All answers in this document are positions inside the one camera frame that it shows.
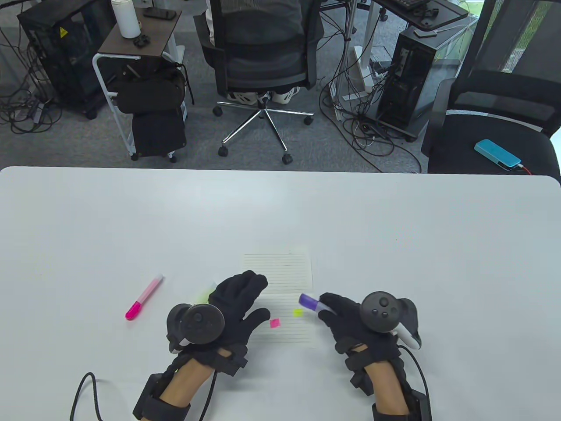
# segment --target human hand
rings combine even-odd
[[[234,344],[247,345],[257,326],[269,320],[271,316],[266,308],[260,308],[244,319],[255,299],[267,285],[265,276],[257,275],[253,271],[246,271],[221,282],[210,294],[209,304],[217,307],[224,315],[224,330],[209,344],[188,345],[188,351],[218,350]]]
[[[401,355],[396,337],[391,333],[377,333],[366,327],[360,318],[358,303],[329,292],[322,294],[319,300],[336,313],[322,310],[318,316],[331,329],[337,342],[335,348],[339,353],[366,350],[371,363],[391,360]]]

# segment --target black glove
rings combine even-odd
[[[354,348],[364,344],[368,349],[359,354],[367,353],[367,357],[362,357],[365,364],[387,361],[401,355],[397,348],[397,337],[391,333],[377,333],[366,327],[360,318],[358,303],[328,292],[322,294],[319,300],[336,312],[333,314],[322,310],[318,316],[331,329],[337,343],[335,349],[340,354],[351,355]]]
[[[236,365],[244,367],[246,361],[243,357],[247,353],[249,337],[257,326],[270,319],[271,313],[266,308],[260,308],[245,319],[244,316],[267,285],[267,279],[253,271],[246,271],[221,282],[210,294],[209,304],[216,306],[224,315],[224,330],[209,344],[187,345],[180,355],[190,355],[203,365],[230,374],[223,364],[225,358],[217,353],[223,348],[232,352],[230,360],[233,359]]]

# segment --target black bag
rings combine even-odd
[[[183,64],[141,59],[123,67],[116,83],[117,107],[133,114],[132,133],[139,157],[165,155],[187,144],[181,104],[187,85]]]

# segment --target purple highlighter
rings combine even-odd
[[[329,312],[335,313],[331,308],[327,307],[325,304],[317,301],[316,299],[310,297],[306,294],[300,294],[300,299],[298,300],[302,307],[315,311],[319,313],[322,310],[327,310]]]

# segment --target white bottle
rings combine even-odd
[[[140,35],[140,25],[136,17],[132,0],[111,0],[117,26],[125,38],[136,38]]]

